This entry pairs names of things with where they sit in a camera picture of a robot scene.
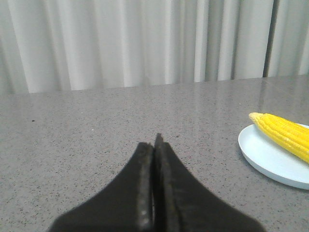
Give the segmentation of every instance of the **curtain fold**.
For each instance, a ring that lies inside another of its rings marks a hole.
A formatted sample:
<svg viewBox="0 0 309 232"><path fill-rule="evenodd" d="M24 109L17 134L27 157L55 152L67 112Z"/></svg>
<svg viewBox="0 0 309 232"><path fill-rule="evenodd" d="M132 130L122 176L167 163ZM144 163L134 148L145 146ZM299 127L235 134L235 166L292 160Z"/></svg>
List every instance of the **curtain fold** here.
<svg viewBox="0 0 309 232"><path fill-rule="evenodd" d="M0 94L307 73L307 0L0 1Z"/></svg>

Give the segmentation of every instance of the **yellow corn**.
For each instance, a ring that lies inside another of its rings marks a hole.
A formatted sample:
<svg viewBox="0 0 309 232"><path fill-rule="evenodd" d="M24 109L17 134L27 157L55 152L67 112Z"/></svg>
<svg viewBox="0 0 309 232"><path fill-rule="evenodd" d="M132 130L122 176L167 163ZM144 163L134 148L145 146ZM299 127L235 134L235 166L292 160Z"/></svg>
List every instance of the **yellow corn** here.
<svg viewBox="0 0 309 232"><path fill-rule="evenodd" d="M249 118L274 142L309 163L309 129L271 114L250 113Z"/></svg>

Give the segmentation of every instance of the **gray countertop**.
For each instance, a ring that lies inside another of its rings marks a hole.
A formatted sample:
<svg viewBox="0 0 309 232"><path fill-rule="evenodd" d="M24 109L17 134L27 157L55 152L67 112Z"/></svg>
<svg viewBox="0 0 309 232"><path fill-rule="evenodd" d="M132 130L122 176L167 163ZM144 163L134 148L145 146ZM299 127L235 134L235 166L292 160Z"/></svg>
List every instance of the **gray countertop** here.
<svg viewBox="0 0 309 232"><path fill-rule="evenodd" d="M250 112L309 124L309 76L0 96L0 231L42 232L162 133L210 191L269 232L309 230L309 192L262 175L238 134Z"/></svg>

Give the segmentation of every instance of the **curtain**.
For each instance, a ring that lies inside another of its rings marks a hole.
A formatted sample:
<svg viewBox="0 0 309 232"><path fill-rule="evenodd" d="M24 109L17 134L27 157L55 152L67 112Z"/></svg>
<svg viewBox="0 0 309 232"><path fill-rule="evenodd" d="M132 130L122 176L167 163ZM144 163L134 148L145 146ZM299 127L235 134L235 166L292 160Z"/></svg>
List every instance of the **curtain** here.
<svg viewBox="0 0 309 232"><path fill-rule="evenodd" d="M0 0L2 94L307 73L307 0Z"/></svg>

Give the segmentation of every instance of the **light blue plate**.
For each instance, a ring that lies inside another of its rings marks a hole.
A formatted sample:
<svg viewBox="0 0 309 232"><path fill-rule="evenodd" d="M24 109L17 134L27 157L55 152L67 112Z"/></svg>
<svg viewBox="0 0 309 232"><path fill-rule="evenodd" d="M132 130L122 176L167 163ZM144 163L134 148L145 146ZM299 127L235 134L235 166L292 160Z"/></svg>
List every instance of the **light blue plate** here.
<svg viewBox="0 0 309 232"><path fill-rule="evenodd" d="M245 159L262 174L289 186L309 189L309 164L277 145L254 124L240 132L238 143Z"/></svg>

